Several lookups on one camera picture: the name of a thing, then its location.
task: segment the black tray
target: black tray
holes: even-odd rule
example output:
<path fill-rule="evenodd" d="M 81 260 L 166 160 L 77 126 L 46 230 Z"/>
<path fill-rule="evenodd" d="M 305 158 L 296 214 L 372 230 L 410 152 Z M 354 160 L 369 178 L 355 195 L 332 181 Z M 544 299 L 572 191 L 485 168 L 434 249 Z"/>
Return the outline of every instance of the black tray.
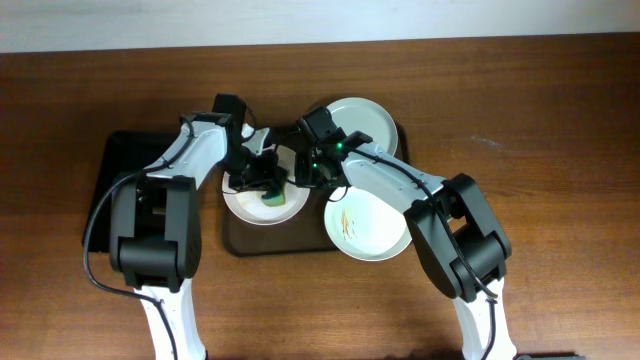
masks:
<path fill-rule="evenodd" d="M 395 157 L 409 163 L 406 134 L 400 125 L 396 124 L 396 127 L 398 150 Z M 291 128 L 272 128 L 280 136 L 288 134 L 290 130 Z M 289 138 L 283 140 L 283 145 L 297 151 L 300 143 L 296 138 Z M 222 213 L 222 243 L 229 253 L 238 257 L 337 250 L 324 227 L 324 207 L 332 192 L 333 190 L 311 190 L 299 213 L 272 226 L 244 222 L 225 204 Z"/>

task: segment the green sponge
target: green sponge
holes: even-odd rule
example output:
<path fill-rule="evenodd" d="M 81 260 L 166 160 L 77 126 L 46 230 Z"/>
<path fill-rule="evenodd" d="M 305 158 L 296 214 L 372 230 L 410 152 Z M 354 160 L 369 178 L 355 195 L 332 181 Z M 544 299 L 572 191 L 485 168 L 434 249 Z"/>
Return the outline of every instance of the green sponge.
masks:
<path fill-rule="evenodd" d="M 284 191 L 273 190 L 261 196 L 262 203 L 269 207 L 276 207 L 284 205 L 286 199 L 284 198 Z"/>

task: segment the wooden table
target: wooden table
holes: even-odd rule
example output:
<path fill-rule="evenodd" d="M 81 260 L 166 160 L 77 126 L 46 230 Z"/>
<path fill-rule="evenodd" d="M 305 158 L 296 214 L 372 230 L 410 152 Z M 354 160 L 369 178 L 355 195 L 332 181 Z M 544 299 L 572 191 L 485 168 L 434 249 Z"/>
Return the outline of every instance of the wooden table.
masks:
<path fill-rule="evenodd" d="M 116 129 L 175 131 L 240 94 L 263 124 L 370 98 L 413 164 L 473 176 L 513 245 L 505 304 L 520 352 L 640 352 L 640 35 L 449 39 L 0 56 L 0 348 L 9 359 L 150 359 L 140 304 L 92 287 L 80 236 Z M 451 301 L 412 247 L 238 259 L 202 197 L 194 279 L 214 358 L 383 358 L 459 350 Z M 104 255 L 105 282 L 123 284 Z"/>

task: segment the white wall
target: white wall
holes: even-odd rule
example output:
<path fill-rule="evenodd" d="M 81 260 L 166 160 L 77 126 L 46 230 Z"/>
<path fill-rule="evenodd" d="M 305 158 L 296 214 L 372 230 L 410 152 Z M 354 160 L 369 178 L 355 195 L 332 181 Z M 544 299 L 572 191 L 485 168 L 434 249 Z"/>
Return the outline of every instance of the white wall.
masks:
<path fill-rule="evenodd" d="M 0 0 L 0 52 L 640 31 L 638 0 Z"/>

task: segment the white bowl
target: white bowl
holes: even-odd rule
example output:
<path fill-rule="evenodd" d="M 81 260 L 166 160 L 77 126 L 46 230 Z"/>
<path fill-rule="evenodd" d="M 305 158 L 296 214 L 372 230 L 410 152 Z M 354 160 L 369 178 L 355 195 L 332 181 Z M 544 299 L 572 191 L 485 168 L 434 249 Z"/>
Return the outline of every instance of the white bowl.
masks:
<path fill-rule="evenodd" d="M 344 191 L 336 189 L 330 199 L 340 199 Z M 324 225 L 336 247 L 359 260 L 386 260 L 411 243 L 404 215 L 371 193 L 354 187 L 349 188 L 342 200 L 327 202 Z"/>
<path fill-rule="evenodd" d="M 380 105 L 363 98 L 344 98 L 327 106 L 333 122 L 349 135 L 362 131 L 390 155 L 398 148 L 398 129 L 391 115 Z"/>
<path fill-rule="evenodd" d="M 293 150 L 278 147 L 278 165 L 289 171 L 289 179 L 295 181 L 294 169 L 296 154 Z M 227 206 L 241 220 L 254 225 L 275 225 L 291 219 L 304 206 L 309 197 L 309 189 L 298 188 L 285 183 L 285 203 L 281 206 L 267 206 L 262 202 L 261 196 L 266 191 L 245 191 L 238 194 L 230 194 L 229 174 L 222 177 L 222 191 Z"/>

